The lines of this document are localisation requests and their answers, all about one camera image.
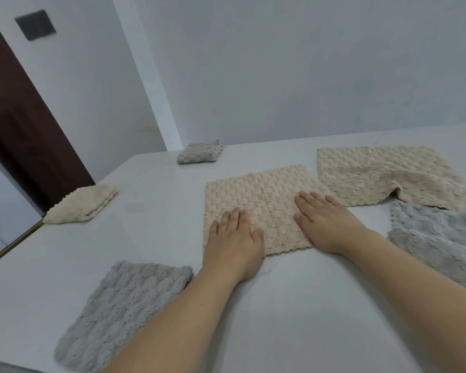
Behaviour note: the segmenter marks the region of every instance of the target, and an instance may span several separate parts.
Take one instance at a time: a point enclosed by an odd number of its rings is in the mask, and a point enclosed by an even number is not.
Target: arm
[[[104,373],[192,373],[198,370],[232,290],[264,258],[262,230],[250,233],[246,210],[211,226],[203,267],[187,288],[137,333]]]
[[[466,288],[367,229],[331,196],[301,192],[295,201],[294,218],[316,247],[353,261],[445,371],[466,372]]]

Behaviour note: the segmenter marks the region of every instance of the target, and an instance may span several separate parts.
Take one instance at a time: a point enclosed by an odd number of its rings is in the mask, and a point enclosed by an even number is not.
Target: washcloth
[[[466,287],[466,211],[394,201],[390,241]]]
[[[311,247],[311,242],[293,219],[299,212],[294,196],[301,190],[332,195],[301,164],[208,182],[203,245],[207,243],[213,220],[219,220],[225,211],[238,206],[249,210],[252,229],[264,230],[267,256]]]
[[[56,362],[73,371],[102,370],[192,276],[190,266],[115,263],[59,340],[54,352]]]
[[[466,210],[466,182],[428,147],[322,148],[317,172],[345,206],[376,204],[397,191],[410,203]]]
[[[54,205],[43,218],[45,224],[93,219],[118,193],[110,183],[80,187]]]
[[[188,144],[188,146],[178,155],[176,162],[190,163],[190,162],[217,161],[222,151],[223,151],[222,140],[216,140],[210,144],[191,143],[191,144]]]

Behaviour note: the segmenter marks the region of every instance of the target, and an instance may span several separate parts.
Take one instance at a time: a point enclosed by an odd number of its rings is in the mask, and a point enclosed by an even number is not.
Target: textured cloth
[[[466,210],[466,182],[428,147],[322,148],[317,172],[347,207],[376,204],[397,191],[410,203]]]
[[[118,190],[110,183],[80,187],[54,205],[43,218],[45,224],[93,219],[116,196]]]
[[[393,202],[390,241],[466,287],[466,211]]]
[[[59,340],[56,362],[73,371],[102,370],[131,336],[185,288],[192,275],[190,266],[114,264]]]
[[[264,230],[265,254],[275,255],[311,247],[293,219],[298,212],[294,196],[301,190],[332,195],[304,165],[250,173],[208,182],[205,191],[203,243],[213,220],[235,207],[248,209],[252,229]]]
[[[188,146],[178,155],[176,162],[206,162],[217,161],[223,151],[223,141],[216,140],[213,143],[188,144]]]

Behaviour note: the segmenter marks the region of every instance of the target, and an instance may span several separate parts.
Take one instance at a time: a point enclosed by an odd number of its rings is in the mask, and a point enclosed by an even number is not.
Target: hand
[[[255,276],[264,259],[262,229],[250,233],[249,211],[235,208],[214,222],[204,250],[203,268],[218,268],[231,275],[235,285]]]
[[[295,202],[301,213],[294,219],[314,245],[327,253],[344,254],[367,229],[359,219],[333,197],[300,191]]]

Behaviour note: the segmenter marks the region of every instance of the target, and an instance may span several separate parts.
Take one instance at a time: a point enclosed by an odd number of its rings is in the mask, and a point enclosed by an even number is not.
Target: unfolded beige towel
[[[376,204],[397,191],[409,203],[466,210],[466,182],[428,147],[322,148],[317,173],[345,206]]]
[[[213,220],[219,220],[225,211],[238,206],[249,210],[252,230],[264,230],[266,255],[311,247],[311,242],[293,219],[298,212],[294,196],[301,190],[331,194],[301,164],[208,182],[205,191],[204,246]]]
[[[51,207],[43,222],[60,224],[93,219],[117,192],[117,188],[110,183],[80,187]]]

